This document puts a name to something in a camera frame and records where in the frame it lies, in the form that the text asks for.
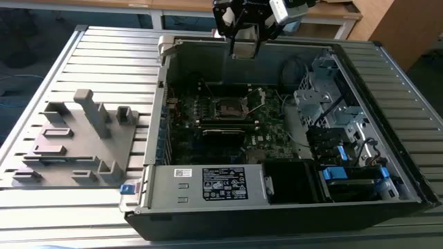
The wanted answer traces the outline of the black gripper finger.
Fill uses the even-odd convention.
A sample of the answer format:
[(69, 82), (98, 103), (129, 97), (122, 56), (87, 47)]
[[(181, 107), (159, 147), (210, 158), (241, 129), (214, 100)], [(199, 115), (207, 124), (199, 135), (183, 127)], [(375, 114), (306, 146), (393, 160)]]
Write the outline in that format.
[(258, 56), (261, 46), (267, 40), (274, 40), (278, 36), (278, 23), (275, 22), (274, 15), (257, 15), (255, 16), (255, 44), (254, 44), (254, 56)]
[(230, 55), (238, 56), (237, 41), (246, 38), (249, 25), (245, 23), (249, 11), (227, 10), (227, 39), (230, 40)]

